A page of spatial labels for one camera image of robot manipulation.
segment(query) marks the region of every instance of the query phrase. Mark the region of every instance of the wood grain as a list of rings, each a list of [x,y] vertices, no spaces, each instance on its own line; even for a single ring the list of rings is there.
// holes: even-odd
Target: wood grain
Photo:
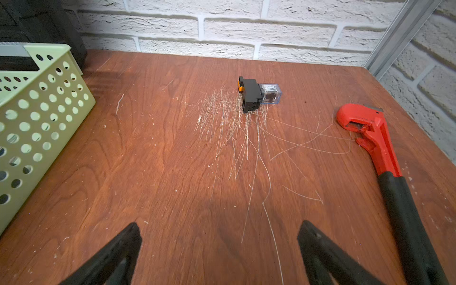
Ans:
[[[84,72],[97,103],[1,236],[2,283],[57,284],[136,221],[134,284],[308,284],[296,241],[307,219],[380,280],[404,284],[370,157],[334,120],[345,103],[385,110],[456,283],[456,167],[367,70],[90,51]],[[278,83],[280,104],[263,105],[248,127],[243,117],[236,138],[219,139],[224,107],[210,114],[210,133],[198,130],[214,96],[238,112],[240,75]]]

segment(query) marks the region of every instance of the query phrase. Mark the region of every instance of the red pipe wrench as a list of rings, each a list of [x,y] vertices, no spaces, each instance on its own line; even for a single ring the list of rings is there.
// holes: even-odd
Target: red pipe wrench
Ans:
[[[383,110],[346,104],[337,112],[337,121],[344,129],[363,135],[356,142],[368,151],[375,165],[407,283],[447,285],[448,280],[400,171]]]

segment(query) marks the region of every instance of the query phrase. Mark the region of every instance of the black rubber handle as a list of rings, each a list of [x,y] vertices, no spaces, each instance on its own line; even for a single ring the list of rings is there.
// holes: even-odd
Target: black rubber handle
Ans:
[[[448,285],[404,177],[378,177],[405,279],[409,285]]]

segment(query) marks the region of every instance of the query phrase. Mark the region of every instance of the black object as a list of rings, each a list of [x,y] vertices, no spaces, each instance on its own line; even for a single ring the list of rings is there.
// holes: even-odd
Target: black object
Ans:
[[[405,178],[386,171],[378,176],[378,183],[407,283],[448,285]]]
[[[244,113],[258,109],[263,102],[263,95],[256,80],[239,76],[238,86],[243,97],[242,110]]]
[[[130,285],[142,238],[130,223],[114,239],[84,263],[61,285]]]
[[[340,285],[383,284],[309,221],[302,222],[298,243],[310,285],[333,285],[328,272]]]
[[[87,50],[79,33],[72,26],[59,0],[0,0],[0,41],[64,43],[71,46],[74,59],[82,68]],[[34,71],[36,66],[8,59],[0,70]]]

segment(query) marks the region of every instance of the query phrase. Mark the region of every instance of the perforated basket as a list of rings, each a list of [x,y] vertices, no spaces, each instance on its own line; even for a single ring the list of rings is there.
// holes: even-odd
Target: perforated basket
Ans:
[[[95,105],[64,44],[5,44],[38,71],[0,71],[0,233]]]

